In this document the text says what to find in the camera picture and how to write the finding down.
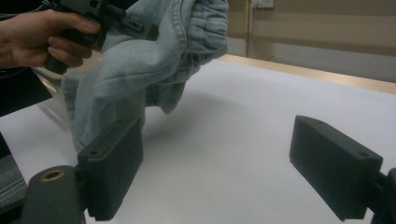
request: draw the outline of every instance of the wall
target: wall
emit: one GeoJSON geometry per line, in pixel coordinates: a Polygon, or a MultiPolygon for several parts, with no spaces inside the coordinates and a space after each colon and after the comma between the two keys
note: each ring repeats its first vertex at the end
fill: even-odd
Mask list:
{"type": "MultiPolygon", "coordinates": [[[[244,20],[234,18],[242,15],[242,3],[248,0],[229,0],[231,37],[244,38],[234,23],[244,20]]],[[[250,58],[396,82],[395,0],[275,0],[275,8],[247,15],[250,58]],[[385,69],[363,74],[364,66],[385,69]]]]}

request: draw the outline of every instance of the jeans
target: jeans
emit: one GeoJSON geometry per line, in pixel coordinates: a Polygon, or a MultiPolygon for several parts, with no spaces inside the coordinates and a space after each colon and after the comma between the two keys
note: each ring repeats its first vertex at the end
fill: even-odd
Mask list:
{"type": "Polygon", "coordinates": [[[227,51],[226,0],[140,0],[128,17],[159,27],[157,40],[110,29],[102,59],[86,73],[63,76],[76,151],[117,120],[135,122],[146,106],[170,113],[186,81],[227,51]]]}

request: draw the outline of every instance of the finger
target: finger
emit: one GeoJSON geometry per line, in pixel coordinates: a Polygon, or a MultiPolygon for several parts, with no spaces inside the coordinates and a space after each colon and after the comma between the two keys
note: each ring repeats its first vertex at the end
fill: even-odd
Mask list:
{"type": "Polygon", "coordinates": [[[87,59],[92,56],[92,50],[90,48],[62,38],[60,36],[50,36],[49,44],[56,49],[67,51],[70,54],[73,54],[80,58],[87,59]]]}
{"type": "Polygon", "coordinates": [[[102,48],[97,43],[92,46],[92,49],[96,52],[100,52],[102,50],[102,48]]]}
{"type": "Polygon", "coordinates": [[[73,54],[62,49],[56,49],[53,46],[49,46],[49,54],[57,60],[67,64],[69,67],[79,67],[83,64],[83,60],[73,54]]]}
{"type": "Polygon", "coordinates": [[[97,34],[101,29],[97,21],[77,13],[66,13],[51,9],[46,10],[46,13],[48,14],[46,23],[53,30],[77,29],[84,34],[97,34]]]}

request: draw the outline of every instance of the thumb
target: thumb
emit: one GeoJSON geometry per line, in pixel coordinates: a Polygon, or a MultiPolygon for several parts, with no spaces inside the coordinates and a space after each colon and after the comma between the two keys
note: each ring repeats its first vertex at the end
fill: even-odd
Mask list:
{"type": "Polygon", "coordinates": [[[78,15],[77,13],[67,13],[55,10],[48,10],[49,27],[54,30],[77,29],[84,34],[96,34],[100,31],[101,25],[94,19],[78,15]]]}

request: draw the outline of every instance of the brass insert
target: brass insert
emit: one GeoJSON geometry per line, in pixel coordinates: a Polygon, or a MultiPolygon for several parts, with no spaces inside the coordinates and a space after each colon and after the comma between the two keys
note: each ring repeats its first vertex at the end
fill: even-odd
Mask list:
{"type": "Polygon", "coordinates": [[[63,175],[64,175],[63,170],[51,170],[41,176],[41,181],[50,182],[61,178],[63,175]]]}

